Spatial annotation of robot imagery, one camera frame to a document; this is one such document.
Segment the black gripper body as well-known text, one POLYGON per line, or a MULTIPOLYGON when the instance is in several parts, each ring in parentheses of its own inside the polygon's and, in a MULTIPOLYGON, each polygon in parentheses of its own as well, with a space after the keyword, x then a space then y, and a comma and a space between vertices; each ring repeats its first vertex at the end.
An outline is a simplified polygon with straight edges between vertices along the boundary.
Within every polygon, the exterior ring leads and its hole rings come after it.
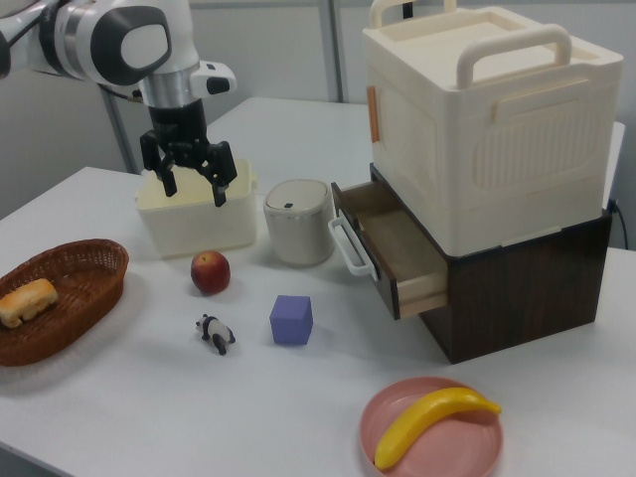
POLYGON ((230 184, 236 178, 236 165, 230 144, 213 144, 207 137, 207 123, 203 103, 176 108, 149 108, 152 128, 140 137, 144 168, 158 178, 162 159, 173 167, 197 171, 211 184, 220 179, 230 184))

